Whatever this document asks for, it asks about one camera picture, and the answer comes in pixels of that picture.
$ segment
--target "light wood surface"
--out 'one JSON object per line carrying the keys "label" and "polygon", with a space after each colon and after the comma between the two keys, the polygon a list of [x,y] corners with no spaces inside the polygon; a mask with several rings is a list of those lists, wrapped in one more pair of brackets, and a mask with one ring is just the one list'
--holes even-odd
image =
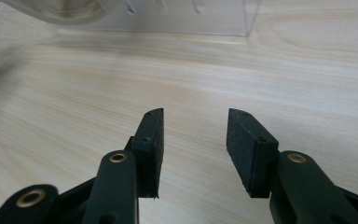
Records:
{"label": "light wood surface", "polygon": [[0,4],[0,205],[96,175],[164,107],[160,199],[141,223],[272,223],[227,154],[227,113],[358,193],[358,1],[265,0],[249,38],[56,29]]}

